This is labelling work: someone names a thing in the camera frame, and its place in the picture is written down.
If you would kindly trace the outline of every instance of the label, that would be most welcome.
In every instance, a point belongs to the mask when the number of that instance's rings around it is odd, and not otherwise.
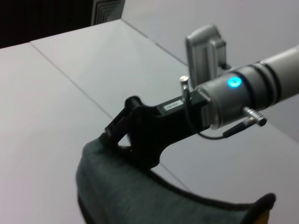
[[[168,111],[168,110],[171,110],[171,109],[173,109],[173,108],[176,108],[177,106],[181,106],[181,105],[183,105],[183,104],[184,104],[183,101],[182,101],[181,99],[179,99],[178,101],[175,101],[175,102],[173,102],[173,103],[171,103],[171,104],[168,104],[168,105],[164,106],[163,108],[164,108],[166,111]]]

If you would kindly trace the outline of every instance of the blue led light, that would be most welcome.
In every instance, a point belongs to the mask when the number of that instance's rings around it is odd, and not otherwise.
[[[242,80],[239,77],[232,77],[228,80],[228,85],[233,88],[237,88],[242,83]]]

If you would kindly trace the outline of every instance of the dark fabric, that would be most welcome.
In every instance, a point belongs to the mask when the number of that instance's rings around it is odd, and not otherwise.
[[[78,201],[88,224],[250,224],[274,204],[273,194],[232,204],[179,190],[102,140],[84,147],[77,171]]]

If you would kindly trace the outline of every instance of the wall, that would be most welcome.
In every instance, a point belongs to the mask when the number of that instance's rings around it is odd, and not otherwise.
[[[239,67],[299,44],[298,9],[297,0],[126,0],[122,18],[184,63],[184,38],[214,23],[227,41],[228,62]],[[264,114],[299,142],[298,109],[294,97]]]

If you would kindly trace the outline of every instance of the black cable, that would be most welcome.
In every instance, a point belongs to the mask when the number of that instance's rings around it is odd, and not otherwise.
[[[224,139],[224,136],[219,136],[219,137],[210,137],[210,136],[206,136],[204,134],[201,134],[200,132],[198,132],[196,130],[196,128],[193,126],[192,122],[191,122],[191,117],[190,117],[190,111],[189,111],[189,104],[190,104],[190,92],[188,89],[184,90],[184,109],[185,109],[185,115],[186,115],[186,120],[187,123],[191,129],[191,131],[193,133],[198,134],[199,136],[205,138],[205,139],[209,139],[209,140],[220,140],[220,139]]]

